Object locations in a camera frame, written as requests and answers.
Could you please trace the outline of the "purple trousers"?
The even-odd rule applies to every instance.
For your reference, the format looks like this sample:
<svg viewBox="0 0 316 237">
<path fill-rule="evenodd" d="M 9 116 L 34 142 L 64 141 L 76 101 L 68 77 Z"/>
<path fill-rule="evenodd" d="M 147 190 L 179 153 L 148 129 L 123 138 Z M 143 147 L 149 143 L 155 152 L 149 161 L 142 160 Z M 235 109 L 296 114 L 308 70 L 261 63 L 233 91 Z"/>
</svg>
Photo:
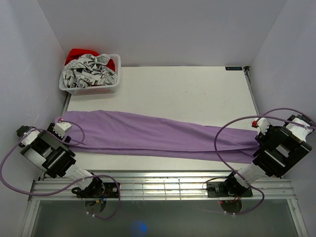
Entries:
<svg viewBox="0 0 316 237">
<path fill-rule="evenodd" d="M 188 158 L 251 163 L 259 148 L 256 131 L 180 122 L 115 111 L 68 111 L 63 120 L 74 122 L 67 133 L 75 152 L 107 155 Z"/>
</svg>

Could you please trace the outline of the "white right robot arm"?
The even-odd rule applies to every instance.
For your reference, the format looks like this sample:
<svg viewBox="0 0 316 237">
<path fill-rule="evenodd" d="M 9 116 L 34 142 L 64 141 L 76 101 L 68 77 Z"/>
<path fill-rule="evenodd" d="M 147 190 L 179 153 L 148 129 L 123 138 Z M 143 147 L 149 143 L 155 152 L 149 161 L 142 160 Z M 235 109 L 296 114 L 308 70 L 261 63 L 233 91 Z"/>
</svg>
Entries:
<svg viewBox="0 0 316 237">
<path fill-rule="evenodd" d="M 255 140 L 259 149 L 253 154 L 252 163 L 232 172 L 222 187 L 229 196 L 247 197 L 250 184 L 259 178 L 278 177 L 288 172 L 305 157 L 312 146 L 306 137 L 314 130 L 315 123 L 303 115 L 292 115 L 283 126 L 273 126 L 266 118 L 257 118 L 252 126 L 259 129 Z"/>
</svg>

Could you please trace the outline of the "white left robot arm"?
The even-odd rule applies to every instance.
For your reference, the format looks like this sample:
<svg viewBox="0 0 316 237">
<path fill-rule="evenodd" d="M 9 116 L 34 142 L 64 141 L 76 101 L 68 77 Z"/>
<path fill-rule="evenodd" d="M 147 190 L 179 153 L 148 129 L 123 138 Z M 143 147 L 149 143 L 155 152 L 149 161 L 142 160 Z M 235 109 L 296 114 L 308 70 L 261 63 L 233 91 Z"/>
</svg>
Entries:
<svg viewBox="0 0 316 237">
<path fill-rule="evenodd" d="M 93 174 L 76 164 L 75 153 L 68 146 L 71 137 L 66 135 L 71 127 L 68 122 L 51 123 L 45 131 L 21 126 L 16 130 L 17 136 L 23 138 L 19 143 L 20 154 L 51 178 L 79 179 L 72 188 L 78 198 L 99 198 L 105 193 L 105 186 L 98 177 L 88 179 Z"/>
</svg>

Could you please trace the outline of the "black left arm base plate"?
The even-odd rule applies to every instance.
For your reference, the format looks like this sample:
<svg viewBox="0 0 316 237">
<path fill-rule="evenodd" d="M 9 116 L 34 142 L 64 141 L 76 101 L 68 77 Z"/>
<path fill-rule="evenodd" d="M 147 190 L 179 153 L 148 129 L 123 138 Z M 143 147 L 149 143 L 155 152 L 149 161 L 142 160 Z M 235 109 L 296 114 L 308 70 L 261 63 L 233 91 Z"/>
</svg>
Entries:
<svg viewBox="0 0 316 237">
<path fill-rule="evenodd" d="M 77 198 L 118 198 L 119 189 L 115 183 L 101 182 L 90 184 L 84 190 L 79 187 L 72 188 L 72 193 Z"/>
</svg>

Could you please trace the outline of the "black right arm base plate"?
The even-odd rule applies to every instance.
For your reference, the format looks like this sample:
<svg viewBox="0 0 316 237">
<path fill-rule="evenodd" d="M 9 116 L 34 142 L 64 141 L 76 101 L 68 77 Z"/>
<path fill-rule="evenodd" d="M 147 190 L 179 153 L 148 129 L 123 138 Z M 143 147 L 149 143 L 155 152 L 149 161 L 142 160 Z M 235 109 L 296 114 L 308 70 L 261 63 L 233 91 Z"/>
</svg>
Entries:
<svg viewBox="0 0 316 237">
<path fill-rule="evenodd" d="M 234 186 L 226 182 L 207 182 L 207 195 L 209 198 L 250 198 L 253 192 L 250 188 Z"/>
</svg>

